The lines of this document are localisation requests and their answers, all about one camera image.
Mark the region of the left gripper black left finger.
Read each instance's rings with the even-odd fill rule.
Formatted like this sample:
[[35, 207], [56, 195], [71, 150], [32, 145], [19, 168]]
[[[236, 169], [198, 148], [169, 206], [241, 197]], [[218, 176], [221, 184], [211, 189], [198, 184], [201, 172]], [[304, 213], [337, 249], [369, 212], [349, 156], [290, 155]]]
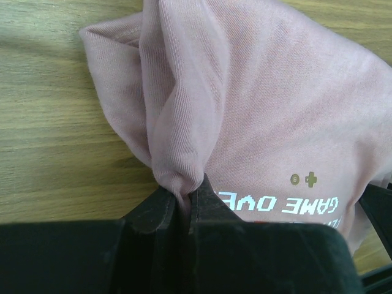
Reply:
[[158, 188], [117, 220], [1, 225], [2, 293], [178, 293], [178, 214]]

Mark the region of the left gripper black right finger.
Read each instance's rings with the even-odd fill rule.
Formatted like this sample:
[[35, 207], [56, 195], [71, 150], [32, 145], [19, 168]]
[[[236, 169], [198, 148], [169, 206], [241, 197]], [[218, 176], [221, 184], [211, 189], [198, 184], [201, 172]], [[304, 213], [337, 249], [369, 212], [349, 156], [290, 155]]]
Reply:
[[363, 293], [337, 230], [243, 221], [208, 178], [190, 199], [185, 293]]

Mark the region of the pink printed t shirt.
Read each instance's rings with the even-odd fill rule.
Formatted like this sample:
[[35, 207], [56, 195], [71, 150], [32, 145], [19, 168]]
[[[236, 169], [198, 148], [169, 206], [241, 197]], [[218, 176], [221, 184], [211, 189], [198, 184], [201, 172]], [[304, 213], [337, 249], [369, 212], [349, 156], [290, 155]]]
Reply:
[[359, 248], [359, 199], [391, 178], [385, 61], [279, 1], [145, 1], [80, 36], [108, 123], [183, 214], [208, 177], [245, 221]]

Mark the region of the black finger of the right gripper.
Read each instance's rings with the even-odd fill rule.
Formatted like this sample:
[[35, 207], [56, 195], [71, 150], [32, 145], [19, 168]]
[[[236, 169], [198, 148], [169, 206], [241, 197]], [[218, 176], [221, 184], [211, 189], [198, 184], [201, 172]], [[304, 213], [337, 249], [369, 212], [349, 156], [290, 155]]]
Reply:
[[359, 203], [391, 258], [391, 183], [387, 188], [368, 184]]

